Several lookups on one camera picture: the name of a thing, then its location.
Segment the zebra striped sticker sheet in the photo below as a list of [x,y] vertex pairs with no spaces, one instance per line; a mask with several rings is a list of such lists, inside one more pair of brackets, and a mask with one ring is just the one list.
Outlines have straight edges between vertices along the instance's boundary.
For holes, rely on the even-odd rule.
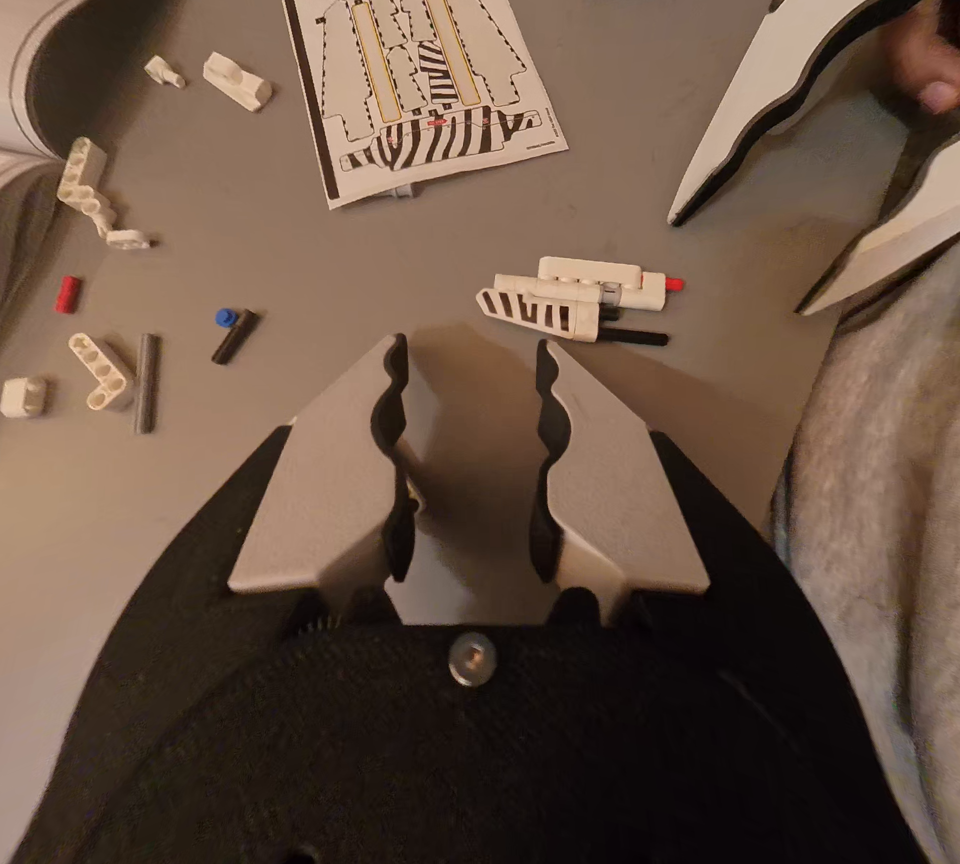
[[281,0],[328,208],[569,149],[509,0]]

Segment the white curved lego panel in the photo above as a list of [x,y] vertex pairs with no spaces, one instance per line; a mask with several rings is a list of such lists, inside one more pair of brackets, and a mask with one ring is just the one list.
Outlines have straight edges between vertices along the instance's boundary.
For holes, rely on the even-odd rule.
[[273,96],[273,86],[269,81],[244,71],[239,64],[222,54],[210,54],[202,69],[203,79],[207,83],[248,112],[257,113]]

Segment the grey lego axle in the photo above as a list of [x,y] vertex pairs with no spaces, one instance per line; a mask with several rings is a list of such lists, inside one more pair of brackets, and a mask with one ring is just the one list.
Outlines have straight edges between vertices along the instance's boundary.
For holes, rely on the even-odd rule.
[[158,335],[145,333],[141,336],[137,354],[137,398],[133,416],[134,433],[137,436],[147,436],[155,430],[161,349],[162,342]]

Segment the white lego connector red pin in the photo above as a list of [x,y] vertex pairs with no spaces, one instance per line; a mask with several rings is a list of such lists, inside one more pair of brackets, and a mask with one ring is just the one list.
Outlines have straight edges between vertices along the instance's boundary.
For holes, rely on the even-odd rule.
[[679,293],[685,287],[686,282],[681,278],[670,277],[661,272],[643,270],[639,308],[650,313],[660,313],[666,306],[669,294]]

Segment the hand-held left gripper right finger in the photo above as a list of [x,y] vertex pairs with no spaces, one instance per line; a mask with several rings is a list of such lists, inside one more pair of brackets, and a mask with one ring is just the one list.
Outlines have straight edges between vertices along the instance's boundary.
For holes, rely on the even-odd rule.
[[536,349],[546,450],[530,524],[537,575],[581,589],[609,626],[637,592],[711,585],[647,424],[556,342]]

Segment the person's grey hoodie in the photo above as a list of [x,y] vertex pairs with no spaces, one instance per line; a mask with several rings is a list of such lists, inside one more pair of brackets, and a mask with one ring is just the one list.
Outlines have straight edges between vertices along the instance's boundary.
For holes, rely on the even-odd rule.
[[958,862],[957,252],[838,325],[772,514],[930,862]]

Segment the zebra panel lego assembly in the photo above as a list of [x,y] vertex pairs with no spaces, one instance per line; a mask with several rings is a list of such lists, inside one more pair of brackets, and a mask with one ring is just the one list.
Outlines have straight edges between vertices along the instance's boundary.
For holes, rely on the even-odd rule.
[[642,311],[642,267],[543,257],[534,277],[502,274],[480,290],[482,313],[558,340],[665,347],[670,336],[619,324],[625,310]]

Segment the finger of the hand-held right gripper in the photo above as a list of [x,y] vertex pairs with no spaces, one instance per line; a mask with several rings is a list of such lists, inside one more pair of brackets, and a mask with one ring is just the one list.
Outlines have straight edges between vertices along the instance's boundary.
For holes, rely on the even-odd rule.
[[767,12],[711,117],[668,214],[684,226],[738,172],[755,143],[804,105],[823,69],[921,0],[785,0]]
[[856,236],[798,303],[816,314],[869,289],[941,246],[959,230],[959,136],[920,167],[892,215]]

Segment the small white lego block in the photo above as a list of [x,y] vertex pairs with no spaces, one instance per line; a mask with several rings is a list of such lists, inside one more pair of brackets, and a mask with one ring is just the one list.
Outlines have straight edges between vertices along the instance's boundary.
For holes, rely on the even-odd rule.
[[42,376],[15,377],[4,381],[1,414],[6,419],[25,420],[46,413],[50,382]]

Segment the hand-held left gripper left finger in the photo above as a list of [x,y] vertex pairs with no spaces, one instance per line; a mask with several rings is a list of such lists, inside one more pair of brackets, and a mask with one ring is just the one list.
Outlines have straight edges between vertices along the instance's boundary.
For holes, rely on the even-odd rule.
[[234,594],[315,589],[339,612],[363,588],[403,582],[418,492],[398,452],[406,336],[375,344],[293,419],[228,577]]

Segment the person's right hand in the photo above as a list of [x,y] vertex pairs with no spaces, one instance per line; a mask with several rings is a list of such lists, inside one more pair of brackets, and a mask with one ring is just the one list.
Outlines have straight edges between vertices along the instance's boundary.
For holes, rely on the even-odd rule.
[[921,0],[881,32],[895,89],[931,115],[959,106],[959,0]]

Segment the white double-bent lego beam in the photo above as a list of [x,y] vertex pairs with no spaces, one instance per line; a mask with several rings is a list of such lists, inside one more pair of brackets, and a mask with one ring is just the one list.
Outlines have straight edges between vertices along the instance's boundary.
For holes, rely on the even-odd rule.
[[56,189],[57,200],[92,222],[106,242],[116,222],[114,206],[100,187],[107,164],[107,155],[99,146],[89,137],[78,137],[69,150]]

